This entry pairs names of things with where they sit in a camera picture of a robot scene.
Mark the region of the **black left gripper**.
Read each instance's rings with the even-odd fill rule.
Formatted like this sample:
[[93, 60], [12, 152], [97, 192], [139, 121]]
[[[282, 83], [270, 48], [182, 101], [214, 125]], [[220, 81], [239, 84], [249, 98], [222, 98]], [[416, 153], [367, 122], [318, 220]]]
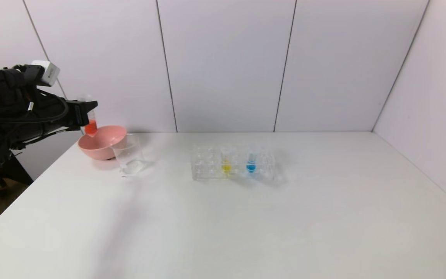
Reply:
[[65, 100], [58, 96], [46, 97], [47, 131], [69, 129], [76, 131], [89, 124], [88, 113], [98, 106], [97, 101]]

